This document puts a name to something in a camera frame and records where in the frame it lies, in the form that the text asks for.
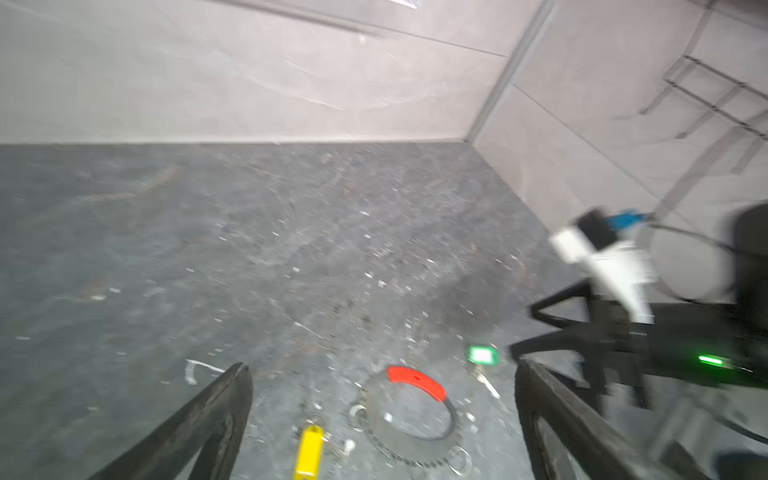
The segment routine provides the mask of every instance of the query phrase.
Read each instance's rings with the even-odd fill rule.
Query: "metal ring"
[[[465,477],[465,476],[469,475],[472,472],[472,457],[469,456],[469,453],[467,453],[466,450],[464,450],[462,447],[460,447],[458,445],[452,446],[451,449],[448,450],[448,453],[452,453],[452,452],[454,452],[457,449],[461,450],[462,452],[464,452],[464,456],[466,457],[464,468],[461,471],[456,470],[455,468],[453,468],[453,465],[451,465],[451,462],[447,462],[448,463],[448,468],[450,468],[456,475],[458,475],[460,477]]]
[[[349,416],[349,426],[353,428],[356,432],[362,432],[363,429],[360,427],[359,423],[355,420],[355,417],[357,417],[357,412],[360,410],[365,410],[366,407],[363,405],[360,405],[359,403],[357,405],[353,405],[351,409],[349,409],[349,413],[347,414]]]

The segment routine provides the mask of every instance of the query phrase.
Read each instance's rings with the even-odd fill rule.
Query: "yellow key tag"
[[[323,452],[323,429],[317,425],[306,427],[301,434],[299,454],[296,457],[296,471],[293,480],[314,480],[320,467],[320,454]]]

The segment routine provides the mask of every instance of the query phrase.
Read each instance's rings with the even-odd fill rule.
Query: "white wall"
[[[589,207],[652,210],[730,128],[714,118],[675,139],[703,108],[670,95],[638,111],[662,88],[703,9],[686,0],[560,0],[546,30],[475,146],[550,229]],[[768,90],[768,31],[715,13],[693,55]],[[697,87],[727,88],[704,78]],[[754,98],[731,105],[744,117],[768,108]],[[741,175],[730,168],[751,141],[729,148],[667,222],[724,237],[736,209],[768,197],[768,147]],[[664,233],[653,243],[659,269],[695,296],[728,281],[730,259]]]
[[[536,1],[366,5],[387,29],[208,0],[0,0],[0,142],[461,139]]]

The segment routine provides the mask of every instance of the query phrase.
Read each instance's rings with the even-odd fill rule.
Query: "gray surface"
[[[210,381],[198,367],[188,385],[185,359],[250,365],[233,478],[289,478],[293,427],[317,414],[358,445],[347,465],[325,455],[320,478],[408,478],[346,421],[355,382],[393,363],[476,417],[470,478],[530,478],[514,366],[487,372],[496,402],[463,349],[544,332],[525,306],[575,274],[469,146],[0,147],[0,161],[4,478],[99,469]],[[408,400],[392,403],[403,428],[445,423],[418,390],[392,397]]]

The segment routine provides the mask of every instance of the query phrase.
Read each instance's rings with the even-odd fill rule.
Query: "red handle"
[[[410,369],[407,366],[390,366],[387,367],[386,375],[392,383],[408,383],[424,390],[438,402],[445,400],[445,389],[418,370]]]

